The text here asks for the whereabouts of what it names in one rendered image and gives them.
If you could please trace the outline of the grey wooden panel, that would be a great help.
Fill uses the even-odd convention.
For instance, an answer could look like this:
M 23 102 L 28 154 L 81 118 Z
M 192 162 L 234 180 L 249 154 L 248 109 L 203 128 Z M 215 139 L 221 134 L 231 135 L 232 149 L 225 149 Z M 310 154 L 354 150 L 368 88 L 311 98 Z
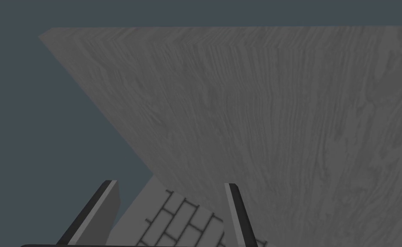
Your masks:
M 402 247 L 402 26 L 52 28 L 40 40 L 169 189 L 236 183 L 277 247 Z

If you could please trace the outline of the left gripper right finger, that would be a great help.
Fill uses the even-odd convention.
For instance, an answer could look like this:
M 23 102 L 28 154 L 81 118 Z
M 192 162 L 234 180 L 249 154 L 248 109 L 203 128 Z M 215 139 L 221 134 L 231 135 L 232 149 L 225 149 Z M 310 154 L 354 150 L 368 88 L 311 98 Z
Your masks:
M 224 183 L 223 194 L 226 247 L 258 247 L 239 187 Z

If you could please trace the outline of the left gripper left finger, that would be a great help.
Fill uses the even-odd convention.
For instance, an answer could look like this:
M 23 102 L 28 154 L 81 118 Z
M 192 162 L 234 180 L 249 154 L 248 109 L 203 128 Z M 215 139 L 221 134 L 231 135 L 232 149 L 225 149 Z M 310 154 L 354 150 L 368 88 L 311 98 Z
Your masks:
M 118 181 L 105 180 L 57 244 L 105 245 L 119 208 Z

